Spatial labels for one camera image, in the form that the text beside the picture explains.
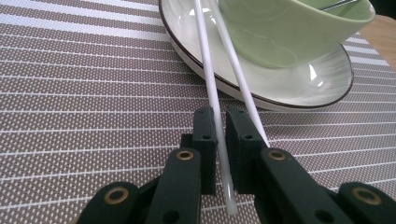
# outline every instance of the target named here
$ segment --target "white chopstick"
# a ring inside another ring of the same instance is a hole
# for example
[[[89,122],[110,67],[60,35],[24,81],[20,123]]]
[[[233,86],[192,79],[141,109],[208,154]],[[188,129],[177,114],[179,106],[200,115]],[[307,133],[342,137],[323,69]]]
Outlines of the white chopstick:
[[[254,126],[256,126],[257,131],[259,131],[260,135],[262,136],[262,140],[264,140],[265,144],[269,147],[270,143],[268,141],[267,134],[262,127],[262,121],[260,120],[259,113],[257,112],[257,107],[254,104],[253,97],[251,96],[250,89],[248,88],[244,73],[242,72],[241,64],[239,63],[235,49],[233,48],[233,42],[231,41],[230,35],[228,34],[227,28],[225,27],[224,20],[221,17],[218,4],[216,3],[216,0],[208,1],[210,4],[210,9],[212,10],[212,14],[215,17],[216,25],[218,27],[221,40],[224,44],[224,48],[227,50],[228,56],[230,57],[233,72],[235,73],[236,80],[238,81],[239,89],[242,92],[242,96],[247,107],[247,112],[249,113]]]
[[[238,208],[236,207],[235,193],[233,192],[233,180],[230,173],[230,164],[228,161],[227,147],[224,139],[223,125],[221,123],[219,97],[216,88],[215,74],[213,73],[209,44],[207,41],[204,13],[202,12],[201,1],[194,0],[194,2],[195,2],[195,18],[197,22],[201,53],[204,62],[206,89],[209,97],[209,104],[210,106],[213,107],[216,135],[218,136],[218,140],[219,140],[219,144],[218,144],[219,165],[220,165],[220,176],[223,186],[224,199],[226,202],[228,215],[235,215],[238,213]]]

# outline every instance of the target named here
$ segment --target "brass insert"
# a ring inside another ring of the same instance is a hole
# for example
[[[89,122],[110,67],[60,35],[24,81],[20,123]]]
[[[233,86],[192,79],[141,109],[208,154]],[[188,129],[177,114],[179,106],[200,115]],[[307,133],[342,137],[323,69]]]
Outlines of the brass insert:
[[[371,205],[379,205],[382,203],[382,199],[378,196],[378,194],[372,192],[369,189],[354,188],[352,189],[352,194],[355,196],[355,198],[361,200],[364,203]]]
[[[283,160],[286,159],[285,154],[283,154],[283,153],[280,152],[280,151],[276,151],[276,150],[270,151],[270,153],[268,153],[268,156],[269,156],[271,159],[276,160],[276,161],[283,161]]]
[[[177,158],[181,161],[189,161],[192,157],[194,157],[194,154],[187,150],[177,153]]]
[[[111,194],[116,193],[116,192],[121,193],[121,196],[117,197],[116,199],[113,199],[111,197]],[[129,194],[128,189],[126,189],[124,187],[115,187],[114,189],[111,189],[106,193],[105,203],[108,203],[108,204],[122,203],[128,197],[128,194]]]

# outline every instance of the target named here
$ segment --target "white plate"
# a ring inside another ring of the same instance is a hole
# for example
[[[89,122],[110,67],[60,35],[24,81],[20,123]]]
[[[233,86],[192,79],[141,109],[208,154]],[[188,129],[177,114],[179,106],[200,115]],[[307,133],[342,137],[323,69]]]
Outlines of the white plate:
[[[209,5],[203,1],[206,29],[219,90],[242,100],[229,58]],[[193,0],[160,0],[163,23],[177,53],[200,77],[205,77]],[[353,73],[346,51],[336,45],[310,63],[270,69],[239,56],[256,106],[273,110],[307,110],[332,105],[352,87]]]

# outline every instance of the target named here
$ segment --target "metal spoon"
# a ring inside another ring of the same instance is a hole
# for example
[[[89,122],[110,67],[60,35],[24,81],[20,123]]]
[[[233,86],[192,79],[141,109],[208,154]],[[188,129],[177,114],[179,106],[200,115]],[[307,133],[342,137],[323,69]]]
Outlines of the metal spoon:
[[[342,1],[336,2],[334,4],[331,4],[331,5],[327,6],[327,7],[320,7],[318,9],[321,10],[321,11],[327,11],[329,9],[332,9],[332,8],[335,8],[335,7],[340,7],[340,6],[343,6],[345,4],[349,4],[349,3],[353,3],[353,2],[357,2],[357,1],[359,1],[359,0],[342,0]]]

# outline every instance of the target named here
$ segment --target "gray placemat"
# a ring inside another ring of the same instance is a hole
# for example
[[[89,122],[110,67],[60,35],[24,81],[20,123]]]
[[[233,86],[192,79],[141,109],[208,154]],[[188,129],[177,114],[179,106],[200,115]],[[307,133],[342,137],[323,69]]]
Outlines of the gray placemat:
[[[99,188],[159,175],[191,132],[205,82],[174,52],[157,4],[0,1],[1,223],[66,223]],[[320,185],[361,181],[395,198],[396,73],[359,34],[345,47],[355,79],[344,100],[261,118]],[[237,200],[228,217],[221,194],[204,196],[202,223],[259,223],[252,197]]]

